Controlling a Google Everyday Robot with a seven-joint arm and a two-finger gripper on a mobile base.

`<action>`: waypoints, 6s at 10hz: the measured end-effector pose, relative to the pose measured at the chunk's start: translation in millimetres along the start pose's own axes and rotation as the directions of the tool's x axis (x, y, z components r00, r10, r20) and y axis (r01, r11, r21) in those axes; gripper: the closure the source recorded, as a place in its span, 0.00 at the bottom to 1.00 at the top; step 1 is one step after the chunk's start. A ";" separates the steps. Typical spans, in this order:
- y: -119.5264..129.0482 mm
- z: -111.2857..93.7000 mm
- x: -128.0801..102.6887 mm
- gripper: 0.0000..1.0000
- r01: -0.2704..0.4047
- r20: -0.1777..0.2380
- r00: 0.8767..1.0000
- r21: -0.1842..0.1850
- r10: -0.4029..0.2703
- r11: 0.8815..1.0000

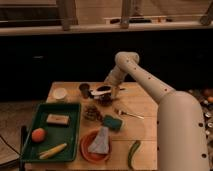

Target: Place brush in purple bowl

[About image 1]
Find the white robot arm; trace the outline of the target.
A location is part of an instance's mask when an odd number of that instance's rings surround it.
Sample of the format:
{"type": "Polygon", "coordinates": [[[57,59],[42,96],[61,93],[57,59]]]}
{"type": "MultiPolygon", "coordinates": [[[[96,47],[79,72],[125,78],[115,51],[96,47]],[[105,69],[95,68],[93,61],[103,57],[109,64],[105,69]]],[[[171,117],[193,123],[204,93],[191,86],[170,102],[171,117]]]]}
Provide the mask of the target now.
{"type": "Polygon", "coordinates": [[[129,74],[157,103],[158,171],[210,171],[203,111],[191,94],[178,91],[139,66],[136,52],[115,55],[105,83],[115,99],[129,74]]]}

